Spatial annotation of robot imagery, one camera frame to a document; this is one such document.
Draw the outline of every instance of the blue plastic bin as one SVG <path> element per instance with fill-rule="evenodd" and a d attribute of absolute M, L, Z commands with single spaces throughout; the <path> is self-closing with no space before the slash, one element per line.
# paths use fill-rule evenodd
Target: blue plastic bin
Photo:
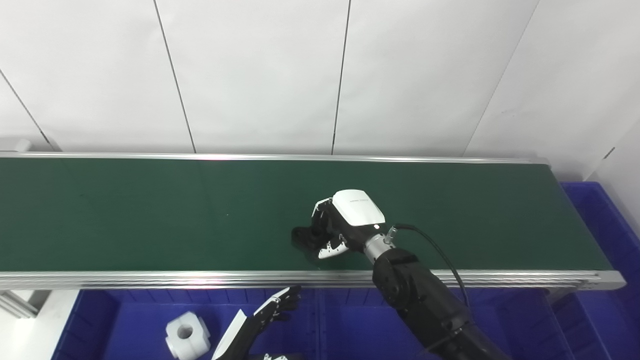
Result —
<path fill-rule="evenodd" d="M 478 326 L 516 359 L 572 359 L 542 290 L 469 289 Z M 170 360 L 166 324 L 186 311 L 214 345 L 238 309 L 252 313 L 276 289 L 83 290 L 54 360 Z M 424 353 L 377 289 L 304 289 L 291 321 L 272 323 L 250 354 L 305 359 L 436 359 Z"/>
<path fill-rule="evenodd" d="M 562 183 L 600 248 L 627 281 L 611 296 L 640 331 L 640 241 L 599 183 Z"/>
<path fill-rule="evenodd" d="M 563 183 L 564 191 L 616 270 L 614 291 L 582 291 L 553 306 L 576 360 L 640 359 L 640 242 L 598 183 Z"/>

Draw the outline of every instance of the black robotic arm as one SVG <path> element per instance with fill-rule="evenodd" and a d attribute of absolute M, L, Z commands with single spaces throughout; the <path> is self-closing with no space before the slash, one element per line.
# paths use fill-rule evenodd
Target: black robotic arm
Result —
<path fill-rule="evenodd" d="M 469 309 L 415 254 L 392 242 L 385 217 L 361 190 L 341 190 L 318 202 L 310 227 L 292 241 L 318 259 L 361 252 L 373 264 L 373 283 L 428 351 L 446 360 L 508 360 L 473 322 Z"/>

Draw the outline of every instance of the white wall panel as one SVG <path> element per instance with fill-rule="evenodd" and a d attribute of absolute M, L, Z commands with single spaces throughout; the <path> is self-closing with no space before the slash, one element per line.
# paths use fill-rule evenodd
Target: white wall panel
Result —
<path fill-rule="evenodd" d="M 616 144 L 589 180 L 598 181 L 640 234 L 640 122 Z"/>
<path fill-rule="evenodd" d="M 334 154 L 462 155 L 537 0 L 352 0 Z"/>
<path fill-rule="evenodd" d="M 582 179 L 640 117 L 640 2 L 542 0 L 466 156 Z"/>
<path fill-rule="evenodd" d="M 193 151 L 151 0 L 3 1 L 0 67 L 63 151 Z"/>
<path fill-rule="evenodd" d="M 158 8 L 198 152 L 330 152 L 348 0 Z"/>
<path fill-rule="evenodd" d="M 34 151 L 51 151 L 27 111 L 0 76 L 0 138 L 25 138 Z"/>

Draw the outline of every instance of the black object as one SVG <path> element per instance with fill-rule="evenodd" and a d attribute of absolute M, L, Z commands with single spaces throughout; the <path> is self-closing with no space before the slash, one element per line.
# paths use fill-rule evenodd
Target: black object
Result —
<path fill-rule="evenodd" d="M 373 283 L 422 346 L 442 359 L 509 359 L 477 328 L 468 308 L 411 252 L 383 253 L 373 265 Z"/>
<path fill-rule="evenodd" d="M 432 237 L 430 237 L 427 233 L 425 233 L 424 231 L 418 229 L 417 227 L 415 227 L 413 225 L 396 224 L 396 225 L 394 225 L 394 227 L 396 229 L 406 229 L 406 230 L 415 231 L 416 233 L 419 233 L 423 238 L 427 239 L 427 241 L 438 252 L 438 254 L 444 260 L 444 262 L 447 263 L 447 266 L 449 267 L 449 269 L 451 269 L 451 272 L 453 273 L 453 276 L 456 278 L 456 281 L 458 282 L 458 286 L 460 287 L 460 291 L 462 292 L 462 298 L 465 300 L 465 305 L 467 306 L 467 309 L 469 310 L 469 313 L 470 313 L 471 312 L 471 308 L 469 306 L 469 296 L 467 295 L 467 289 L 465 289 L 465 283 L 462 281 L 462 278 L 460 278 L 460 275 L 458 274 L 458 271 L 456 270 L 456 267 L 453 266 L 453 264 L 451 263 L 451 260 L 449 260 L 447 255 L 438 246 L 436 241 Z"/>

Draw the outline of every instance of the black cable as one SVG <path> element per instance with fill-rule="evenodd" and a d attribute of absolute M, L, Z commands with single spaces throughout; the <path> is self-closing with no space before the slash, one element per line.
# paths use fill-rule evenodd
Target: black cable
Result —
<path fill-rule="evenodd" d="M 442 249 L 438 246 L 436 241 L 432 239 L 432 237 L 427 235 L 427 233 L 425 233 L 424 231 L 418 229 L 413 225 L 396 224 L 394 225 L 394 227 L 396 229 L 412 230 L 412 231 L 415 231 L 416 233 L 419 233 L 420 235 L 422 235 L 423 238 L 427 239 L 427 241 L 431 244 L 431 246 L 433 246 L 434 249 L 436 249 L 440 257 L 442 257 L 444 262 L 447 263 L 447 266 L 449 267 L 449 269 L 451 269 L 453 276 L 456 278 L 456 281 L 458 282 L 458 286 L 460 287 L 460 291 L 462 292 L 462 297 L 465 301 L 465 305 L 467 306 L 467 309 L 469 309 L 469 313 L 471 313 L 471 307 L 469 306 L 469 297 L 467 296 L 467 290 L 465 289 L 465 284 L 462 282 L 462 278 L 460 278 L 460 275 L 458 275 L 458 271 L 456 270 L 456 267 L 453 266 L 453 264 L 451 263 L 451 260 L 447 258 L 447 256 L 444 254 L 444 251 L 442 251 Z"/>

